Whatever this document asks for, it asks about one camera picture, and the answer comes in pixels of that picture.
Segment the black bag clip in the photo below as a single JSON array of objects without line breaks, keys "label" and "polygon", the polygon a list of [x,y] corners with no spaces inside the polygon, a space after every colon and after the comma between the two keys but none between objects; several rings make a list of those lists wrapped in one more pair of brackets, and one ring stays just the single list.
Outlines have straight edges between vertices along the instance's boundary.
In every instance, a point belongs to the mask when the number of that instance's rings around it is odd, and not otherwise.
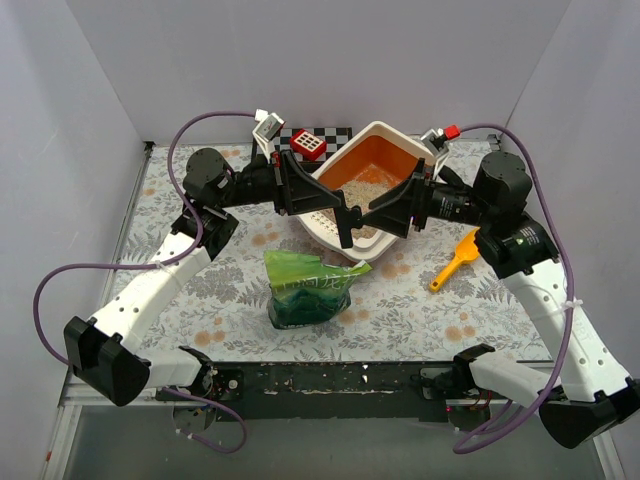
[{"label": "black bag clip", "polygon": [[348,208],[341,205],[333,209],[335,223],[338,229],[339,241],[342,249],[353,247],[352,229],[362,227],[362,211],[359,206]]}]

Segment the yellow plastic scoop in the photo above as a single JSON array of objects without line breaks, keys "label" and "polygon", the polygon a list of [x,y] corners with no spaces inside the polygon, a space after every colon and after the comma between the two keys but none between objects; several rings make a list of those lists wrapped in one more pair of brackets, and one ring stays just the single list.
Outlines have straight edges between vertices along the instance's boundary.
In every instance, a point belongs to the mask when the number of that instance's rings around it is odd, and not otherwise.
[{"label": "yellow plastic scoop", "polygon": [[470,264],[479,258],[480,253],[475,243],[475,236],[478,231],[478,228],[470,231],[456,246],[452,260],[429,284],[431,292],[439,292],[451,276],[463,265]]}]

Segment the green litter bag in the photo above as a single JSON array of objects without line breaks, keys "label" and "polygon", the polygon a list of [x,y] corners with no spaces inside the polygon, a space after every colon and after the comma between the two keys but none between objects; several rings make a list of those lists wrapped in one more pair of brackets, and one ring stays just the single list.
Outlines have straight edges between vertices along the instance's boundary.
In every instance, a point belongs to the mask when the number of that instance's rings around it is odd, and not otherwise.
[{"label": "green litter bag", "polygon": [[328,322],[351,305],[350,288],[372,270],[365,261],[351,267],[324,264],[318,256],[284,250],[264,253],[272,326],[287,330]]}]

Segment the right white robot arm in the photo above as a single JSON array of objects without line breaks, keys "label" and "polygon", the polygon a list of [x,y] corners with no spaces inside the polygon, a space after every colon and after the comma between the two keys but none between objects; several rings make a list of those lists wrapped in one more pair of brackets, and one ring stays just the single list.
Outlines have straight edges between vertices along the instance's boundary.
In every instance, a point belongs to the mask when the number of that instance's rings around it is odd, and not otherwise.
[{"label": "right white robot arm", "polygon": [[528,315],[555,369],[545,375],[479,344],[427,384],[469,398],[495,392],[531,409],[557,443],[572,449],[638,413],[639,382],[604,345],[556,243],[526,213],[532,172],[520,157],[493,152],[466,185],[453,172],[438,181],[434,168],[419,161],[406,180],[370,202],[363,222],[399,237],[423,229],[429,218],[477,227],[480,256]]}]

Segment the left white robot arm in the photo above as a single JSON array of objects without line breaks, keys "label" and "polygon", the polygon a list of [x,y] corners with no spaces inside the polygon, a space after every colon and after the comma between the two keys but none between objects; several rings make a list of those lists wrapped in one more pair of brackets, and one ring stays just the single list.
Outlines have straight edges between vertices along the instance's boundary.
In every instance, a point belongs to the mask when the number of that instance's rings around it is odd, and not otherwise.
[{"label": "left white robot arm", "polygon": [[305,172],[290,150],[258,156],[234,171],[213,148],[193,153],[183,188],[189,202],[172,224],[148,270],[140,273],[90,319],[72,318],[64,328],[73,374],[116,406],[146,388],[177,386],[193,400],[213,386],[213,362],[189,347],[140,355],[143,338],[180,290],[225,248],[238,221],[228,208],[273,203],[281,215],[339,208],[342,194]]}]

